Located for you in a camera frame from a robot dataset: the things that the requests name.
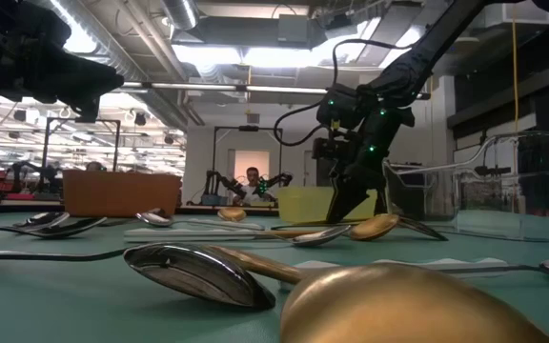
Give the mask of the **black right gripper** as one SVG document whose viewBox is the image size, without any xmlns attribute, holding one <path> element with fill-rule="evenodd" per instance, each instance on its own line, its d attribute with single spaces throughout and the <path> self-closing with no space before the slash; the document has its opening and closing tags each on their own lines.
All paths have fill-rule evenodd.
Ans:
<svg viewBox="0 0 549 343">
<path fill-rule="evenodd" d="M 381 108 L 369 114 L 358 131 L 348 131 L 342 140 L 334 141 L 334 194 L 326 215 L 328 224 L 341 222 L 368 198 L 367 190 L 376 190 L 374 214 L 388 212 L 382 163 L 399 128 L 414 125 L 411 108 Z"/>
</svg>

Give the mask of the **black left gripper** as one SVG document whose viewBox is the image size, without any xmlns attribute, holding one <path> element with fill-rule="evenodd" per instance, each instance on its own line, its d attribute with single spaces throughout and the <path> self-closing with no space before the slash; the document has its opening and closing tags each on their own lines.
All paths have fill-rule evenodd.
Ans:
<svg viewBox="0 0 549 343">
<path fill-rule="evenodd" d="M 66 53 L 70 26 L 28 1 L 0 1 L 0 96 L 88 103 L 125 81 L 111 66 Z"/>
</svg>

